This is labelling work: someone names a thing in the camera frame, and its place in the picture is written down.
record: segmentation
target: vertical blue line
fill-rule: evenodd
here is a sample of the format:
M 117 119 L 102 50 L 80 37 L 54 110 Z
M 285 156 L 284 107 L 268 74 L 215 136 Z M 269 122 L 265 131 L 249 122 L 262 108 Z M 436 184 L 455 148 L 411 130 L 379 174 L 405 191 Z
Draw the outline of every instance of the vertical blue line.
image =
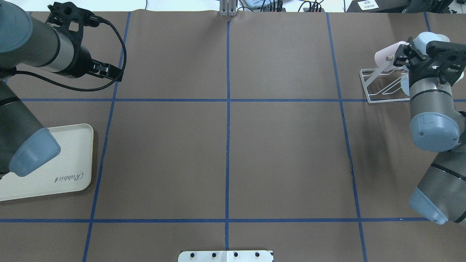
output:
M 126 28 L 124 30 L 124 37 L 123 37 L 123 42 L 126 43 L 126 36 L 128 35 L 128 26 L 130 25 L 130 17 L 131 17 L 131 12 L 128 12 L 128 17 L 126 18 Z M 120 62 L 118 67 L 121 67 L 123 61 L 123 49 L 120 54 Z M 105 153 L 107 150 L 107 143 L 109 140 L 109 131 L 110 131 L 110 124 L 112 122 L 112 117 L 113 117 L 113 109 L 115 107 L 115 99 L 117 96 L 117 90 L 118 90 L 118 82 L 115 83 L 115 88 L 113 89 L 113 97 L 112 97 L 112 104 L 110 106 L 110 114 L 109 114 L 109 120 L 107 122 L 107 130 L 105 131 L 105 140 L 103 143 L 103 149 L 102 149 L 102 156 L 100 158 L 100 166 L 99 166 L 99 173 L 97 175 L 97 182 L 96 182 L 96 191 L 94 193 L 94 201 L 92 202 L 92 210 L 90 214 L 90 220 L 89 220 L 89 227 L 88 227 L 88 234 L 86 237 L 86 246 L 84 247 L 84 254 L 82 256 L 82 262 L 86 262 L 87 260 L 87 253 L 89 250 L 89 244 L 90 244 L 90 236 L 92 233 L 92 226 L 94 224 L 94 215 L 96 212 L 96 204 L 97 204 L 97 197 L 99 195 L 99 188 L 100 188 L 100 180 L 102 177 L 102 170 L 103 170 L 103 159 L 105 157 Z
M 427 31 L 431 31 L 431 26 L 429 25 L 429 19 L 427 18 L 427 12 L 424 11 L 425 25 L 427 25 Z
M 342 91 L 341 91 L 341 88 L 340 88 L 340 80 L 339 80 L 339 77 L 338 77 L 338 68 L 336 66 L 335 48 L 333 46 L 333 39 L 332 39 L 332 29 L 331 29 L 331 26 L 330 26 L 329 13 L 326 13 L 326 15 L 327 15 L 327 26 L 329 28 L 330 48 L 332 50 L 333 69 L 335 71 L 336 88 L 338 90 L 338 99 L 340 100 L 340 112 L 341 112 L 342 121 L 343 121 L 343 132 L 345 134 L 346 151 L 347 151 L 347 154 L 348 154 L 348 157 L 349 157 L 349 162 L 350 162 L 349 165 L 351 167 L 351 177 L 353 179 L 353 195 L 354 195 L 354 202 L 355 202 L 355 206 L 356 206 L 356 214 L 357 214 L 358 225 L 359 225 L 359 236 L 361 238 L 361 249 L 363 251 L 364 262 L 367 262 L 366 244 L 365 244 L 365 241 L 364 241 L 364 233 L 363 233 L 363 224 L 362 224 L 362 221 L 361 221 L 361 212 L 359 210 L 359 200 L 358 200 L 358 197 L 357 197 L 356 178 L 354 176 L 353 159 L 351 157 L 350 141 L 348 139 L 348 129 L 346 127 L 346 119 L 345 119 L 344 108 L 343 108 Z
M 229 244 L 230 219 L 230 21 L 226 23 L 226 177 L 225 177 L 225 250 Z

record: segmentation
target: white tray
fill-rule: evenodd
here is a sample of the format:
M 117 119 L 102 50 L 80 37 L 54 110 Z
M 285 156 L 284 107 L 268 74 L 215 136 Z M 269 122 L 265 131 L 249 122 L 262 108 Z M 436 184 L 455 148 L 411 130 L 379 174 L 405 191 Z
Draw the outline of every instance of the white tray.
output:
M 94 130 L 88 124 L 51 127 L 60 154 L 25 177 L 0 179 L 0 201 L 80 191 L 90 184 Z

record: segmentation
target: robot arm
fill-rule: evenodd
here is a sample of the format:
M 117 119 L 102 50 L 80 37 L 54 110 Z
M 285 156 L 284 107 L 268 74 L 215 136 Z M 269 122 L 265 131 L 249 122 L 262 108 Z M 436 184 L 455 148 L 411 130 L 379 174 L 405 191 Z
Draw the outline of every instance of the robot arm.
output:
M 71 2 L 55 3 L 48 8 L 51 13 L 45 24 L 18 6 L 0 0 L 0 179 L 8 172 L 26 176 L 60 153 L 60 146 L 48 129 L 3 80 L 15 74 L 27 74 L 72 90 L 97 91 L 120 82 L 123 77 L 126 49 L 110 22 Z M 101 22 L 112 27 L 122 44 L 121 69 L 92 59 L 81 45 L 83 27 L 97 27 Z M 71 23 L 78 24 L 78 31 L 69 29 Z M 21 63 L 69 78 L 89 74 L 111 82 L 95 89 L 73 88 L 34 73 L 17 71 L 16 66 Z
M 414 144 L 439 153 L 409 204 L 437 224 L 450 220 L 466 225 L 466 113 L 455 110 L 452 96 L 466 66 L 466 45 L 430 41 L 423 53 L 415 42 L 409 38 L 399 46 L 394 65 L 409 69 Z

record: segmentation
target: white label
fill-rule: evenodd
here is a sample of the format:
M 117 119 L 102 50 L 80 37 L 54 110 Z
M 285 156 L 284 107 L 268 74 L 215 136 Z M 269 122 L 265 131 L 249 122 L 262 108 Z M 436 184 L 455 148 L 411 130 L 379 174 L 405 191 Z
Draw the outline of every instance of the white label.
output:
M 357 4 L 359 4 L 361 10 L 371 10 L 371 9 L 378 8 L 376 0 L 360 1 Z

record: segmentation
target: white sticker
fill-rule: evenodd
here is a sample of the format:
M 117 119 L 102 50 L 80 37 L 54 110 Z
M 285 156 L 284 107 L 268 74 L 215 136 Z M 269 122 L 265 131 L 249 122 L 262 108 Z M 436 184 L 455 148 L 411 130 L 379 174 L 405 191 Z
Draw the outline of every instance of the white sticker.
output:
M 376 0 L 361 1 L 361 2 L 358 2 L 358 4 L 361 7 L 361 10 L 371 10 L 371 9 L 378 8 Z

